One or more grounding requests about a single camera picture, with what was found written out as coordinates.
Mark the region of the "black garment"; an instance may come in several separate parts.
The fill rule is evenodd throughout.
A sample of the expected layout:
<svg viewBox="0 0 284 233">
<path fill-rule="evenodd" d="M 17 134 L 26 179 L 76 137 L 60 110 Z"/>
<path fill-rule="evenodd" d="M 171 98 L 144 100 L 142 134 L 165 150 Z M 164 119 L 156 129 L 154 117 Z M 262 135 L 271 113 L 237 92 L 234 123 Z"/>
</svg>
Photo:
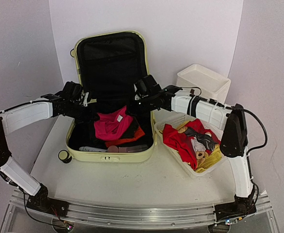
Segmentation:
<svg viewBox="0 0 284 233">
<path fill-rule="evenodd" d="M 131 123 L 129 128 L 125 131 L 125 133 L 120 137 L 120 139 L 121 138 L 132 138 L 134 136 L 135 131 L 138 129 L 138 127 L 140 127 L 139 123 L 135 119 L 133 119 L 133 122 Z M 89 130 L 89 141 L 91 141 L 94 144 L 95 143 L 105 144 L 106 142 L 106 141 L 96 138 L 94 126 L 93 126 L 93 129 Z"/>
</svg>

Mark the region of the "magenta pink garment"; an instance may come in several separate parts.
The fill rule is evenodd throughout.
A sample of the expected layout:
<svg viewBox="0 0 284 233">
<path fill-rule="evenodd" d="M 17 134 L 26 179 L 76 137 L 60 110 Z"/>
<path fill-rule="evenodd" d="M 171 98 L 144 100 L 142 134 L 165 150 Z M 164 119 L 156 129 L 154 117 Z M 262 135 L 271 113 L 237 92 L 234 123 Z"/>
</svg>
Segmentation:
<svg viewBox="0 0 284 233">
<path fill-rule="evenodd" d="M 126 114 L 127 107 L 109 114 L 98 113 L 99 120 L 94 122 L 95 136 L 103 141 L 118 140 L 133 122 Z"/>
</svg>

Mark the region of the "pale green hard-shell suitcase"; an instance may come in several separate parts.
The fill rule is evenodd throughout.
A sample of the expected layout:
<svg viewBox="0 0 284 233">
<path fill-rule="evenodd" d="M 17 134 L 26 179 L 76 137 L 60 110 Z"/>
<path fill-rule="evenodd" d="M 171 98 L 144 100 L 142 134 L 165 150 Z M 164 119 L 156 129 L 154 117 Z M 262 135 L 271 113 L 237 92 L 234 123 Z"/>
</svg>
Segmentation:
<svg viewBox="0 0 284 233">
<path fill-rule="evenodd" d="M 145 42 L 136 32 L 118 32 L 87 37 L 79 40 L 71 51 L 78 71 L 79 82 L 85 101 L 98 113 L 113 113 L 129 104 L 135 96 L 135 83 L 147 76 Z M 66 146 L 71 158 L 82 162 L 140 163 L 150 158 L 156 142 L 153 113 L 133 116 L 145 135 L 135 142 L 117 147 L 137 145 L 148 149 L 137 153 L 104 153 L 79 151 L 89 146 L 108 149 L 103 143 L 89 141 L 89 130 L 95 121 L 71 124 L 66 138 Z"/>
</svg>

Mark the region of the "white perforated plastic basket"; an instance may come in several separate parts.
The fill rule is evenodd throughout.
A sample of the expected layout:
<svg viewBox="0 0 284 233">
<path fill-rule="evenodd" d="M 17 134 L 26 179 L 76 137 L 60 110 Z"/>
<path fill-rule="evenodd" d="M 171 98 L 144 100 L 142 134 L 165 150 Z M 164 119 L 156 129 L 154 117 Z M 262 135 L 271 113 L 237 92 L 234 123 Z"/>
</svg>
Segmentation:
<svg viewBox="0 0 284 233">
<path fill-rule="evenodd" d="M 163 144 L 192 178 L 202 177 L 227 159 L 219 149 L 223 132 L 182 113 L 173 113 L 155 124 Z"/>
</svg>

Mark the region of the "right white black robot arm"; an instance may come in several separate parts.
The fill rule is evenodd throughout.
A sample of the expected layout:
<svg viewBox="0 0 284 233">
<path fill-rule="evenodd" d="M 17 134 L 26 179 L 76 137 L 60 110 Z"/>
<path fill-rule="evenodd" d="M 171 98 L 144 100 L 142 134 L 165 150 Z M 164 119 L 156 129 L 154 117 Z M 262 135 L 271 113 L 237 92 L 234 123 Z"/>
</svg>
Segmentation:
<svg viewBox="0 0 284 233">
<path fill-rule="evenodd" d="M 169 85 L 155 91 L 138 91 L 130 98 L 127 113 L 138 116 L 155 109 L 165 109 L 187 114 L 205 121 L 223 132 L 220 151 L 230 163 L 234 183 L 234 201 L 214 206 L 216 222 L 229 224 L 233 219 L 244 218 L 256 212 L 258 188 L 252 180 L 248 159 L 247 125 L 244 108 L 229 106 L 214 99 L 206 99 L 193 94 L 189 87 Z"/>
</svg>

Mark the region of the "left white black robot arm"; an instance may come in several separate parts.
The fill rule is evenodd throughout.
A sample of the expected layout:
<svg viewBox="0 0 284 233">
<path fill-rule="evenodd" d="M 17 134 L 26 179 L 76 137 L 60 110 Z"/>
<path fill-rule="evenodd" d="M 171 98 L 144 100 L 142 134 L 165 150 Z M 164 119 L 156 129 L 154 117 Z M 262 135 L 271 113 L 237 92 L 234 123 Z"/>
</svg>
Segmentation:
<svg viewBox="0 0 284 233">
<path fill-rule="evenodd" d="M 98 115 L 90 105 L 84 106 L 72 101 L 51 101 L 40 98 L 0 111 L 0 176 L 17 187 L 28 200 L 27 208 L 39 212 L 65 217 L 69 203 L 49 197 L 48 188 L 37 181 L 13 158 L 6 141 L 7 135 L 41 120 L 63 115 L 78 122 L 96 120 Z"/>
</svg>

